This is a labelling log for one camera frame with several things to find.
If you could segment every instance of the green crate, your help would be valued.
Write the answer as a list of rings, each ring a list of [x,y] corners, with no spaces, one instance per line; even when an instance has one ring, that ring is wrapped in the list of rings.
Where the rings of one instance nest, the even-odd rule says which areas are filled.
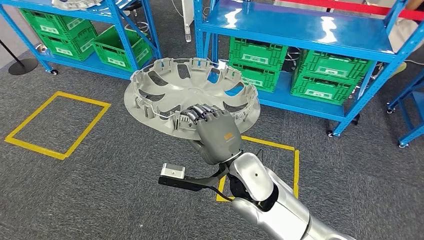
[[[280,71],[271,71],[234,62],[230,62],[229,65],[241,72],[244,82],[255,85],[258,90],[273,93],[276,89]]]
[[[280,72],[287,54],[287,46],[231,37],[229,61]]]
[[[73,40],[81,31],[93,26],[89,20],[82,18],[24,8],[19,10],[38,35],[44,34],[60,39]]]
[[[86,60],[94,52],[93,40],[96,37],[97,33],[93,26],[81,31],[72,40],[40,34],[41,40],[53,54],[78,61]]]
[[[371,61],[333,53],[303,50],[298,65],[301,74],[356,85],[367,74]]]
[[[138,68],[152,58],[152,50],[147,42],[138,33],[131,29],[125,29],[125,34],[134,51]],[[101,33],[94,41],[94,49],[101,62],[129,72],[133,71],[130,60],[122,45],[121,39],[114,26]]]
[[[295,71],[290,93],[294,96],[342,105],[356,85],[306,76]]]

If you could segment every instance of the robotic hand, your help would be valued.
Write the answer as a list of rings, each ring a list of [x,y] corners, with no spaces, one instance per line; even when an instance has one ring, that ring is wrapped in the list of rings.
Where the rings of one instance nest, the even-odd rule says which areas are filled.
[[[285,182],[263,166],[256,155],[243,152],[240,132],[228,111],[195,105],[181,114],[190,117],[200,136],[201,141],[191,141],[191,144],[207,164],[219,165],[219,171],[211,177],[192,178],[185,176],[184,167],[165,163],[160,184],[192,191],[209,188],[217,192],[213,185],[228,175],[235,211],[275,239],[355,240],[311,216]]]

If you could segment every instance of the yellow tape rectangle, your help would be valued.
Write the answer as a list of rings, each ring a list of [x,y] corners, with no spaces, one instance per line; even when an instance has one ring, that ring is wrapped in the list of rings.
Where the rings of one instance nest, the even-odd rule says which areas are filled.
[[[25,127],[25,125],[27,125],[32,119],[34,119],[37,116],[37,114],[39,114],[45,107],[47,107],[47,105],[49,105],[58,96],[86,102],[89,104],[98,105],[103,107],[103,109],[97,114],[94,120],[91,121],[91,123],[87,126],[87,128],[85,128],[82,134],[76,139],[76,141],[69,147],[69,149],[65,153],[49,150],[47,148],[37,146],[35,144],[14,138],[14,136]],[[37,110],[35,110],[31,115],[29,115],[29,117],[27,117],[21,124],[19,124],[19,126],[17,126],[9,135],[7,135],[4,141],[7,143],[14,144],[19,147],[28,149],[28,150],[32,150],[40,154],[50,156],[52,158],[64,160],[65,158],[69,157],[72,154],[72,152],[77,148],[77,146],[81,143],[81,141],[87,136],[87,134],[91,131],[94,125],[96,125],[99,119],[106,113],[106,111],[108,110],[110,106],[111,105],[107,102],[102,102],[102,101],[90,99],[83,96],[77,96],[74,94],[57,91],[49,99],[47,99],[47,101],[45,101],[39,108],[37,108]]]
[[[298,185],[298,183],[299,183],[299,155],[300,155],[299,150],[296,150],[292,146],[287,146],[287,145],[283,145],[283,144],[280,144],[280,143],[262,140],[262,139],[258,139],[258,138],[254,138],[254,137],[250,137],[250,136],[241,136],[241,139],[246,140],[246,141],[250,141],[250,142],[254,142],[254,143],[258,143],[258,144],[268,145],[268,146],[275,147],[275,148],[290,150],[290,151],[294,152],[293,193],[294,193],[294,196],[296,198],[299,198],[299,185]],[[218,190],[221,193],[224,191],[225,180],[226,180],[226,176],[223,176],[219,180]],[[223,198],[219,194],[216,195],[216,201],[217,202],[228,202],[228,200],[226,200],[225,198]]]

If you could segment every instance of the gray carpet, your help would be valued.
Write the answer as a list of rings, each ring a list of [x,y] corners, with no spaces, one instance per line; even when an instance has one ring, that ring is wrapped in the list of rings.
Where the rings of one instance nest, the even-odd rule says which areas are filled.
[[[171,3],[151,5],[163,56],[193,57],[194,43],[185,43]],[[228,39],[220,40],[219,54],[226,58]],[[423,54],[421,48],[411,58],[424,62]],[[7,67],[0,70],[2,139],[56,91],[111,107],[63,161],[0,141],[0,239],[270,239],[230,204],[216,202],[210,190],[157,184],[165,162],[186,166],[195,177],[216,167],[203,163],[184,140],[130,116],[123,103],[128,81],[62,65],[54,65],[58,76],[41,66],[11,76]],[[300,150],[300,199],[330,226],[359,240],[424,239],[424,137],[399,149],[397,138],[406,132],[402,117],[385,113],[386,102],[420,69],[409,64],[390,79],[362,111],[359,125],[340,138],[326,135],[333,122],[267,106],[245,135]],[[64,152],[99,110],[58,98],[15,137]],[[245,143],[253,153],[263,149],[264,164],[293,184],[292,151]],[[228,184],[224,191],[229,193]]]

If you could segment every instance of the blue metal shelf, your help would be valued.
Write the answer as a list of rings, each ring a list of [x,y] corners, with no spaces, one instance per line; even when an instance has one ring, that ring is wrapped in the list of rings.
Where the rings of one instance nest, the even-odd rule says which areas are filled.
[[[263,105],[338,122],[343,120],[345,117],[345,110],[343,106],[293,96],[290,94],[291,83],[292,74],[282,71],[279,75],[275,92],[271,93],[258,90],[259,102]]]
[[[274,93],[259,92],[262,104],[338,121],[337,127],[328,131],[329,136],[338,137],[424,38],[422,21],[400,50],[393,52],[388,35],[406,3],[396,0],[384,19],[375,19],[248,0],[210,0],[210,13],[203,19],[203,0],[194,0],[196,53],[198,58],[207,58],[212,41],[210,59],[216,63],[218,35],[227,35],[372,60],[372,66],[383,62],[375,80],[370,81],[374,68],[369,69],[346,112],[337,105],[291,96],[286,73],[281,74]]]
[[[201,29],[380,62],[396,56],[384,21],[376,18],[220,0]]]
[[[116,5],[120,9],[124,9],[136,0],[117,0]],[[26,8],[46,13],[59,14],[64,16],[71,16],[75,18],[88,19],[92,21],[114,23],[111,11],[106,4],[102,1],[100,5],[87,8],[85,10],[66,11],[56,8],[52,5],[52,0],[0,0],[0,4],[11,5],[18,8]]]
[[[419,113],[419,117],[421,118],[420,120],[422,122],[424,121],[424,93],[419,91],[413,91],[411,96]]]
[[[125,71],[120,68],[100,62],[100,59],[95,52],[93,52],[93,54],[91,54],[85,61],[77,61],[67,57],[52,54],[42,54],[40,56],[42,60],[47,62],[67,65],[73,68],[83,69],[100,74],[106,74],[112,77],[126,80],[129,80],[131,75],[133,74],[132,72]]]
[[[145,34],[143,34],[139,28],[130,20],[128,16],[126,16],[123,12],[127,6],[132,4],[135,1],[140,1],[142,5],[142,9],[144,11],[144,15],[146,18],[146,22],[149,26],[149,33],[151,41],[147,38]],[[153,57],[156,59],[161,59],[161,49],[159,46],[158,36],[156,34],[155,23],[152,17],[152,11],[150,8],[149,0],[103,0],[99,5],[95,5],[93,7],[89,7],[84,10],[75,10],[75,11],[66,11],[61,10],[54,7],[51,3],[51,0],[0,0],[0,14],[4,17],[6,22],[15,30],[17,35],[22,39],[22,41],[26,44],[29,50],[34,54],[34,56],[39,60],[41,65],[45,68],[47,72],[52,72],[52,67],[47,62],[58,63],[62,65],[71,66],[74,68],[84,69],[88,71],[92,71],[95,73],[105,74],[117,78],[122,78],[129,80],[131,76],[131,72],[127,72],[113,66],[109,66],[100,62],[99,58],[96,54],[92,54],[88,59],[83,62],[75,61],[70,58],[56,56],[56,55],[47,55],[40,54],[25,34],[19,29],[13,19],[9,16],[9,14],[3,8],[3,5],[11,5],[18,8],[31,9],[41,12],[47,12],[52,14],[59,14],[63,16],[71,16],[75,18],[88,19],[92,21],[105,22],[115,25],[116,31],[119,35],[119,39],[122,43],[123,48],[127,54],[129,59],[129,64],[131,68],[135,71],[139,69],[136,56],[134,55],[134,51],[132,49],[131,43],[127,38],[125,33],[125,28],[123,25],[122,18],[129,24],[129,26],[134,29],[138,35],[149,45],[153,52]]]

